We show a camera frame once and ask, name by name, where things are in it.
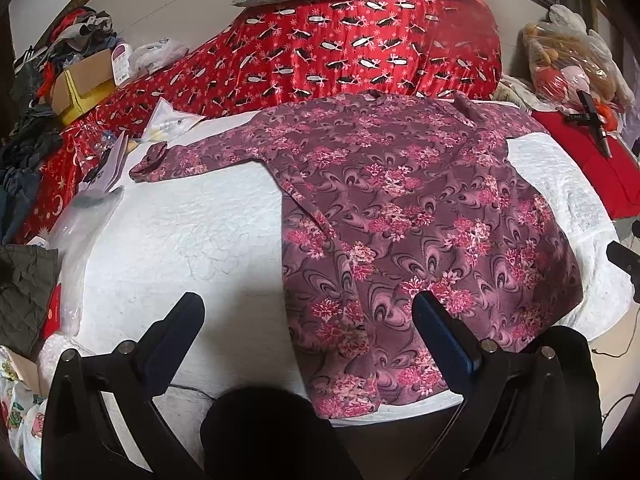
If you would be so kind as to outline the purple floral shirt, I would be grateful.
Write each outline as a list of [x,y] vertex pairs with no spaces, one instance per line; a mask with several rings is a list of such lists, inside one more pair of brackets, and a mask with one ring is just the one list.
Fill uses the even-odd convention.
[[324,419],[406,405],[446,384],[413,326],[431,292],[509,351],[582,301],[548,202],[508,159],[536,128],[517,108],[367,91],[269,107],[186,145],[152,145],[137,182],[261,162],[282,191],[285,310]]

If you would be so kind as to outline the pile of clothes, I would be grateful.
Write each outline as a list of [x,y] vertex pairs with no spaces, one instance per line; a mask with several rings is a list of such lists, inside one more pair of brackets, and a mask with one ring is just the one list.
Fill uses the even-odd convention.
[[17,105],[17,120],[1,140],[1,241],[18,240],[28,217],[35,212],[38,194],[46,189],[44,177],[61,179],[53,206],[62,208],[63,192],[70,185],[68,171],[56,159],[75,147],[66,138],[58,116],[50,107],[50,93],[63,70],[102,50],[114,50],[118,40],[112,17],[86,6],[73,10],[50,33],[40,50],[29,50],[15,66],[10,96]]

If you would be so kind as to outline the red cushion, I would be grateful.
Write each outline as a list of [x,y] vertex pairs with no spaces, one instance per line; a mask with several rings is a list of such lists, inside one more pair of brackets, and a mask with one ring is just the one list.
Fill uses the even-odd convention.
[[603,156],[587,127],[567,122],[559,112],[533,112],[533,118],[576,162],[612,220],[639,214],[639,167],[620,142],[608,137],[612,156]]

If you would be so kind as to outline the dark grey cloth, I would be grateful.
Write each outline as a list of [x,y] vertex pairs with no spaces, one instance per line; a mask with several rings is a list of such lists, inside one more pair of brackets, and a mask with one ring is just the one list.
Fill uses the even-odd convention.
[[30,359],[41,347],[49,301],[60,273],[56,249],[1,246],[1,344]]

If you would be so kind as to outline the clear plastic sheet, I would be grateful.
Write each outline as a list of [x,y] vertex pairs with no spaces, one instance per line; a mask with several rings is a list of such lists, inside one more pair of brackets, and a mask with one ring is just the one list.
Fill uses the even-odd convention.
[[94,243],[124,196],[119,186],[105,192],[79,192],[56,220],[48,237],[48,248],[58,252],[58,284],[50,300],[44,338],[55,333],[76,336],[82,315],[86,266]]

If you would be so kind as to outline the plush toys in plastic bag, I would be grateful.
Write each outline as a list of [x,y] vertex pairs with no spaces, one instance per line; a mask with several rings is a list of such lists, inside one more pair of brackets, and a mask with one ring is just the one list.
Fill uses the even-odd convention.
[[606,42],[567,6],[554,4],[548,18],[525,25],[521,35],[538,98],[577,106],[578,93],[585,91],[600,103],[615,103],[624,110],[636,102]]

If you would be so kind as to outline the white quilted mat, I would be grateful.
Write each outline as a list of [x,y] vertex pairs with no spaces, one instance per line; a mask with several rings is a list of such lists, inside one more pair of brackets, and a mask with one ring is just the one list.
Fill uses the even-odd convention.
[[[258,113],[208,120],[168,144],[216,136]],[[600,198],[544,127],[535,125],[534,132],[509,141],[508,159],[548,202],[582,278],[582,301],[552,325],[595,340],[629,310],[631,284],[606,258],[617,234]],[[79,332],[46,343],[39,358],[43,376],[52,376],[64,349],[96,354],[137,337],[182,294],[196,292],[205,304],[204,327],[167,402],[179,425],[191,426],[211,396],[248,382],[307,396],[285,310],[280,186],[254,160],[192,177],[132,180],[131,169],[151,146],[128,160],[124,196],[86,266]],[[331,420],[343,427],[399,422],[458,402],[445,387],[418,402]]]

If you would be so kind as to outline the booklet papers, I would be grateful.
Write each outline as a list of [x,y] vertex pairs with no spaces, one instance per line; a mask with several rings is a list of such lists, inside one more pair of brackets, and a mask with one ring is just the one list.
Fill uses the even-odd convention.
[[120,178],[126,162],[128,136],[122,134],[100,158],[98,166],[91,169],[78,184],[79,192],[110,192]]

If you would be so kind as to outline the yellow cardboard box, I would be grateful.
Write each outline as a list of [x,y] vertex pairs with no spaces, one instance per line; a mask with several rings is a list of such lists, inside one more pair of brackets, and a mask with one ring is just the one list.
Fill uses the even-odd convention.
[[112,51],[102,50],[60,73],[50,93],[50,107],[63,126],[93,110],[116,90]]

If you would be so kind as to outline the white plastic bag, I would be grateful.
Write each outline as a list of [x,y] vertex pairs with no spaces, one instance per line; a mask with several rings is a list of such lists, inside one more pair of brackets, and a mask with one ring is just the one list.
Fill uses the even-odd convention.
[[184,58],[189,47],[180,41],[164,38],[134,49],[130,66],[134,76],[152,75]]

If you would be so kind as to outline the red penguin print blanket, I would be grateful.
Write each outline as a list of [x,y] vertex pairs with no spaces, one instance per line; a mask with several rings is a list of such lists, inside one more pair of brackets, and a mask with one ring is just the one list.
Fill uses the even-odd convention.
[[487,99],[502,72],[480,0],[295,0],[244,10],[201,47],[116,90],[62,133],[17,243],[46,235],[96,166],[100,137],[141,136],[156,103],[219,118],[342,92]]

